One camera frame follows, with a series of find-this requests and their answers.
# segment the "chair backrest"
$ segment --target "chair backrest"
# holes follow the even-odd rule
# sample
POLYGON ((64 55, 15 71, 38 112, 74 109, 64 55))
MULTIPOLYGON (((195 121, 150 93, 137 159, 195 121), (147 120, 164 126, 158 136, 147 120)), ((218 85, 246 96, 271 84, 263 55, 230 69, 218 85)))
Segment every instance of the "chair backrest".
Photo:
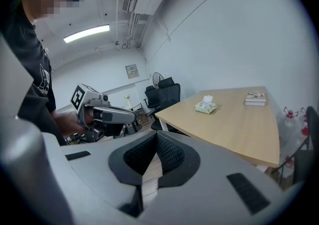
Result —
POLYGON ((159 103, 160 101, 158 98, 158 90, 155 89, 153 86, 149 86, 146 88, 145 95, 148 98, 149 105, 159 103))
POLYGON ((161 110, 180 101, 180 85, 178 83, 158 89, 161 110))
POLYGON ((312 106, 307 108, 308 131, 314 147, 315 155, 319 151, 319 116, 312 106))

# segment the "book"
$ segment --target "book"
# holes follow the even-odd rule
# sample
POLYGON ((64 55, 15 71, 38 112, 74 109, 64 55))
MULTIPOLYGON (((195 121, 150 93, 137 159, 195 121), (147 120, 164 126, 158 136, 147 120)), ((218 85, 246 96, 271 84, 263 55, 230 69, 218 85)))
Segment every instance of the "book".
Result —
POLYGON ((266 102, 250 102, 250 101, 245 101, 245 105, 250 105, 250 106, 265 106, 266 102))
POLYGON ((266 94, 258 92, 249 92, 245 102, 266 102, 266 94))

